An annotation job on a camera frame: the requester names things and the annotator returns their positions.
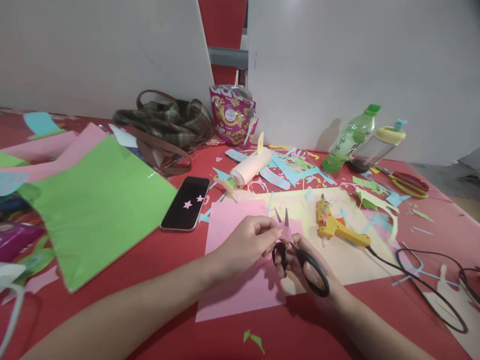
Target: table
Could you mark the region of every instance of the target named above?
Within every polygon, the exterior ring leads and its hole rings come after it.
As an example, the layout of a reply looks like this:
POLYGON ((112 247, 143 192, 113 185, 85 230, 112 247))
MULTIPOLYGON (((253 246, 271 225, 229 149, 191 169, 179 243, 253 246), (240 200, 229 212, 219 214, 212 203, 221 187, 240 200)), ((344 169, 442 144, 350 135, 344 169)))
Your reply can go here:
MULTIPOLYGON (((107 126, 111 120, 83 117, 56 122, 65 123, 67 130, 80 132, 88 122, 107 126)), ((6 112, 0 115, 0 148, 23 143, 31 135, 33 134, 26 127, 21 115, 6 112)), ((224 155, 226 149, 225 145, 218 145, 196 150, 192 154, 192 170, 173 178, 172 184, 178 188, 186 176, 212 179, 215 175, 213 167, 230 172, 235 163, 224 155), (217 162, 216 157, 224 159, 217 162)), ((316 165, 320 165, 326 156, 322 153, 318 155, 320 160, 314 161, 316 165)), ((389 170, 408 172, 426 181, 404 162, 383 160, 380 164, 389 170)), ((334 177, 345 178, 343 181, 350 182, 352 173, 345 167, 334 177)), ((381 173, 373 174, 372 177, 383 182, 388 181, 381 173)), ((480 224, 456 204, 449 202, 438 189, 431 184, 430 186, 432 190, 429 198, 411 198, 409 201, 419 204, 420 209, 435 222, 430 223, 419 216, 407 215, 404 202, 399 206, 397 240, 405 242, 412 249, 448 254, 464 267, 480 265, 480 224), (412 226, 429 230, 435 236, 419 231, 412 233, 412 226)), ((267 187, 269 191, 280 191, 270 183, 267 183, 267 187)), ((253 185, 252 190, 260 192, 261 187, 253 185)), ((210 203, 206 208, 221 195, 222 191, 214 187, 209 192, 210 203)), ((69 294, 60 280, 47 285, 35 295, 27 293, 5 359, 18 359, 65 320, 105 296, 169 272, 202 256, 205 253, 207 231, 208 224, 205 222, 200 222, 190 233, 167 233, 158 229, 75 294, 69 294)), ((28 252, 24 252, 18 259, 27 254, 28 252)), ((422 256, 422 260, 425 271, 436 275, 440 273, 441 260, 438 257, 426 255, 422 256)), ((468 354, 430 310, 412 283, 405 281, 399 286, 391 286, 392 282, 402 277, 399 275, 352 284, 348 285, 347 289, 437 359, 469 359, 468 354)), ((436 287, 435 279, 423 275, 422 278, 436 287)), ((0 306, 2 328, 7 324, 12 308, 13 302, 0 306)), ((327 316, 319 313, 305 293, 288 296, 284 306, 200 323, 195 323, 196 312, 197 304, 194 304, 175 317, 142 344, 132 354, 131 359, 361 357, 342 330, 327 316), (243 343, 243 334, 248 329, 262 338, 265 355, 252 341, 243 343)))

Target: glue gun cord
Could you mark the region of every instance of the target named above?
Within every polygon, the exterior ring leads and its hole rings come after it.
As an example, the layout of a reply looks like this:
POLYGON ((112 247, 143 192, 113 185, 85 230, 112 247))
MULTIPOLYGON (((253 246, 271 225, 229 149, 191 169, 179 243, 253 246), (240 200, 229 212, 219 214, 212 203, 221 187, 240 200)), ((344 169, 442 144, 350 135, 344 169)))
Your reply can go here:
POLYGON ((381 262, 387 264, 387 265, 390 265, 391 267, 395 268, 395 269, 398 269, 400 270, 401 272, 403 272, 404 274, 408 275, 411 277, 411 281, 415 284, 415 287, 416 289, 418 290, 418 292, 421 294, 421 296, 425 299, 425 301, 427 302, 428 306, 430 306, 430 308, 433 310, 433 312, 447 325, 449 326, 450 328, 452 328, 453 330, 461 333, 461 334, 466 334, 468 333, 469 329, 467 327, 467 324, 465 323, 465 321, 462 319, 462 317, 460 316, 460 314, 458 313, 458 311, 452 306, 451 303, 449 303, 449 301, 441 294, 439 293, 436 289, 434 289, 432 286, 430 286, 429 284, 427 284, 425 281, 423 281, 421 278, 419 278, 417 275, 411 273, 410 271, 406 270, 404 268, 404 265, 402 264, 401 260, 400 260, 400 253, 402 251, 410 251, 412 253, 424 253, 424 254, 435 254, 435 255, 440 255, 440 256, 443 256, 443 257, 446 257, 448 259, 451 259, 452 261, 454 261, 458 267, 460 268, 460 272, 459 272, 459 275, 460 275, 460 280, 464 283, 464 285, 466 286, 468 292, 472 295, 472 297, 475 298, 475 300, 479 300, 479 295, 476 294, 473 289, 470 287, 469 285, 469 282, 467 280, 467 277, 465 275, 465 271, 476 271, 476 272, 480 272, 480 270, 477 270, 477 269, 471 269, 471 268, 463 268, 458 261, 456 261, 455 259, 451 258, 450 256, 447 256, 447 255, 444 255, 442 253, 438 253, 438 252, 431 252, 431 251, 422 251, 422 250, 413 250, 413 249, 407 249, 407 248, 402 248, 402 249, 399 249, 397 250, 397 252, 395 253, 395 257, 396 257, 396 261, 400 264, 400 266, 397 266, 397 265, 394 265, 392 264, 391 262, 388 262, 384 259, 382 259, 380 256, 377 255, 377 253, 372 249, 371 246, 367 246, 366 249, 375 257, 377 258, 378 260, 380 260, 381 262), (453 326, 451 323, 449 323, 447 320, 445 320, 435 309, 434 307, 432 306, 432 304, 430 304, 430 302, 428 301, 428 299, 425 297, 425 295, 423 294, 422 290, 419 288, 419 286, 417 285, 417 283, 415 283, 415 281, 413 280, 417 280, 418 282, 420 282, 421 284, 425 285, 428 289, 430 289, 435 295, 437 295, 447 306, 448 308, 455 314, 455 317, 458 319, 458 321, 460 322, 461 324, 461 327, 462 329, 459 329, 455 326, 453 326))

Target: smartphone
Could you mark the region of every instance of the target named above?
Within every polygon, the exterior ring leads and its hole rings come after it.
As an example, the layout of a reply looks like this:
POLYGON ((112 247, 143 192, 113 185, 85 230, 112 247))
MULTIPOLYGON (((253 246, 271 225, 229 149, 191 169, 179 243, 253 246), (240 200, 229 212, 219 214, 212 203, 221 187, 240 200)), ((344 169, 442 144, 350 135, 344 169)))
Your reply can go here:
POLYGON ((160 227, 181 231, 195 229, 209 186, 209 179, 188 176, 178 189, 160 227))

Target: scissors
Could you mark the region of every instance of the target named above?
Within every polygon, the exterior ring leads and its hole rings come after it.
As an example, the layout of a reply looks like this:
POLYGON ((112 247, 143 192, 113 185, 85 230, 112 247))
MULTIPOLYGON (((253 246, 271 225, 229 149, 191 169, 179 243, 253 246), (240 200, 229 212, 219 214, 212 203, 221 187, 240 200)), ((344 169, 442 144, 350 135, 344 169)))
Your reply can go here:
MULTIPOLYGON (((276 213, 276 217, 278 219, 278 223, 280 224, 282 222, 282 218, 280 217, 277 209, 275 209, 275 213, 276 213)), ((289 228, 289 212, 287 209, 285 209, 285 223, 284 225, 289 228)), ((324 285, 324 289, 321 289, 319 288, 318 286, 316 286, 313 282, 310 282, 307 277, 305 277, 305 280, 306 282, 308 283, 308 286, 310 286, 310 289, 315 293, 317 294, 319 297, 322 297, 322 298, 325 298, 327 297, 329 294, 330 294, 330 286, 329 286, 329 281, 327 280, 327 277, 325 276, 322 268, 320 267, 319 263, 317 262, 317 260, 315 260, 315 258, 310 255, 308 252, 306 252, 305 250, 302 250, 300 249, 297 245, 295 245, 293 243, 292 240, 292 236, 290 235, 289 236, 290 239, 285 239, 287 241, 290 242, 291 246, 293 247, 293 249, 295 250, 295 255, 296 255, 296 258, 298 259, 298 262, 300 263, 300 266, 301 268, 303 269, 304 268, 304 264, 305 262, 307 263, 310 263, 311 266, 313 266, 313 268, 316 270, 316 272, 318 273, 318 275, 320 275, 321 277, 321 280, 323 281, 323 285, 324 285)), ((280 253, 280 256, 281 256, 281 266, 283 268, 283 271, 286 270, 287 268, 287 247, 286 245, 283 243, 283 242, 278 242, 275 247, 273 248, 272 252, 271 252, 271 257, 273 259, 273 264, 275 266, 277 266, 277 264, 275 264, 275 253, 276 253, 276 250, 278 250, 278 252, 280 253)))
POLYGON ((378 170, 382 173, 386 174, 390 179, 393 185, 399 188, 404 193, 417 198, 417 199, 425 199, 428 197, 427 191, 430 190, 430 186, 428 186, 424 181, 420 180, 418 177, 413 175, 409 175, 404 172, 398 171, 388 171, 387 169, 379 166, 375 166, 378 170), (409 187, 413 191, 408 190, 401 184, 409 187))

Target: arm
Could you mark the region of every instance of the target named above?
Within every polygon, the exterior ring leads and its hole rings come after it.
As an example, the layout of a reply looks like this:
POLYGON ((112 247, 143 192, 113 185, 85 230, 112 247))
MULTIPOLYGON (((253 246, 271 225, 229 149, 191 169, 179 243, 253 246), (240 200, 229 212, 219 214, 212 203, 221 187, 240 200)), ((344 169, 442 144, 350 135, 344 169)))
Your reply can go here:
POLYGON ((219 282, 248 269, 282 235, 265 216, 247 216, 215 251, 110 295, 52 331, 22 360, 125 359, 219 282))
MULTIPOLYGON (((308 280, 319 287, 323 286, 322 279, 310 264, 305 263, 302 269, 292 250, 289 250, 287 254, 287 270, 291 270, 297 276, 322 311, 333 314, 348 337, 367 359, 432 359, 420 347, 396 331, 368 306, 350 294, 332 273, 332 269, 324 257, 306 238, 300 234, 294 234, 293 241, 300 249, 307 251, 318 261, 328 278, 330 294, 327 297, 319 297, 310 290, 304 274, 308 280)), ((286 277, 287 274, 280 265, 280 255, 278 254, 275 256, 275 263, 278 264, 279 276, 286 277)))

